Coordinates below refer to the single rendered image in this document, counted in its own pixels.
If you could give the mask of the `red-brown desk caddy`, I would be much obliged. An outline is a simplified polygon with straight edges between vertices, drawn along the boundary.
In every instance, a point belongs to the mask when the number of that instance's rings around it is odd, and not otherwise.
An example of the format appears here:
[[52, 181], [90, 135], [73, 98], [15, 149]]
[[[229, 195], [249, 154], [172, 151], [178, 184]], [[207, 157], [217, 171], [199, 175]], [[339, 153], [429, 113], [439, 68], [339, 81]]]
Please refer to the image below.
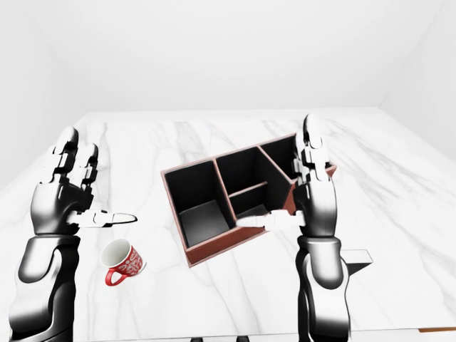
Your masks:
[[242, 217], [293, 212], [294, 135], [162, 171], [189, 266], [265, 233]]

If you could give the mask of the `red white patterned mug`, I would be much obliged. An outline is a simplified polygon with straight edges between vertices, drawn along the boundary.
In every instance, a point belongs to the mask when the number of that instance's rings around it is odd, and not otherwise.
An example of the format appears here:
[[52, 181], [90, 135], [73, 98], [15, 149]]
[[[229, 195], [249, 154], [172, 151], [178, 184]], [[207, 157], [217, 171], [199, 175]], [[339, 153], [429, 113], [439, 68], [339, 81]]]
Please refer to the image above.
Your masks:
[[146, 262], [126, 239], [115, 239], [107, 244], [100, 262], [108, 268], [105, 276], [107, 286], [117, 286], [128, 277], [137, 276], [146, 266]]

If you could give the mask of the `white flat book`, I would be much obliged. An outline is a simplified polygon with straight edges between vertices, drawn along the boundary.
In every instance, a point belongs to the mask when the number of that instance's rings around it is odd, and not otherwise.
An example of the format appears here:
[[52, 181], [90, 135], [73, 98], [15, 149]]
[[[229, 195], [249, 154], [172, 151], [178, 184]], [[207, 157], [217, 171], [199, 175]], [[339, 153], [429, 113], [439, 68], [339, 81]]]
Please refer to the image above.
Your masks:
[[366, 249], [341, 250], [341, 258], [346, 263], [350, 276], [373, 263]]

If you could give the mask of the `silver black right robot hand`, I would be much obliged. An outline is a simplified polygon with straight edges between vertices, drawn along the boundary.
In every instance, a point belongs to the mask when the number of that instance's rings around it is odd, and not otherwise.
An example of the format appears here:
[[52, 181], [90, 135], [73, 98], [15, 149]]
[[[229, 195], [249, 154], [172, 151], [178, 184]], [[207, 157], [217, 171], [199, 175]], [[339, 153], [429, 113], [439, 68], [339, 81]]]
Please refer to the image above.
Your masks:
[[297, 183], [293, 190], [294, 214], [285, 209], [273, 210], [260, 216], [248, 216], [236, 221], [240, 227], [263, 227], [281, 231], [299, 227], [307, 237], [332, 237], [337, 220], [336, 191], [326, 171], [327, 149], [318, 127], [318, 119], [308, 114], [295, 135], [294, 158], [291, 164]]

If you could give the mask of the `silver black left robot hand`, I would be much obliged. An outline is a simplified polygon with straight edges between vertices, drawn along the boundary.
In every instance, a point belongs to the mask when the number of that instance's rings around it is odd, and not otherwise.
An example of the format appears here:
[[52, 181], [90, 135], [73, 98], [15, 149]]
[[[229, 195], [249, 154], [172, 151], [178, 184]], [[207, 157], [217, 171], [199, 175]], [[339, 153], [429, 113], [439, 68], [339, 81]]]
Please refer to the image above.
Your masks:
[[80, 228], [111, 227], [138, 219], [133, 214], [91, 209], [98, 147], [78, 151], [78, 131], [67, 127], [49, 150], [31, 202], [35, 234], [75, 234]]

